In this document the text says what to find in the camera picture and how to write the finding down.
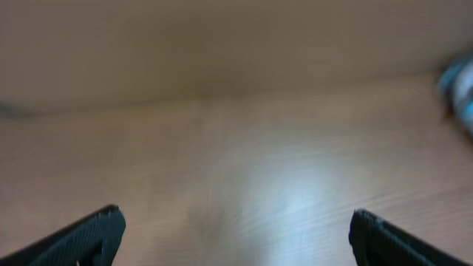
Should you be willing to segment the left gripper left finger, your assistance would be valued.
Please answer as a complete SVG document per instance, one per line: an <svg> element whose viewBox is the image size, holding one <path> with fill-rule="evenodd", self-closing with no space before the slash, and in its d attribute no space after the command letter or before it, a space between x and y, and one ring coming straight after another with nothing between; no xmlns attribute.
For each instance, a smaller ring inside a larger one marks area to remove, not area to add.
<svg viewBox="0 0 473 266"><path fill-rule="evenodd" d="M4 266L112 265L126 220L106 205L55 233L1 258Z"/></svg>

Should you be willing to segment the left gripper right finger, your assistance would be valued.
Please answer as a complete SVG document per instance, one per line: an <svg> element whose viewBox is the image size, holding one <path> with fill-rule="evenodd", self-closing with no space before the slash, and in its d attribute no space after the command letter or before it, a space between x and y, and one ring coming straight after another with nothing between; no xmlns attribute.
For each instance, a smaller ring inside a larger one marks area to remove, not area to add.
<svg viewBox="0 0 473 266"><path fill-rule="evenodd" d="M469 266L365 209L353 213L349 242L358 266Z"/></svg>

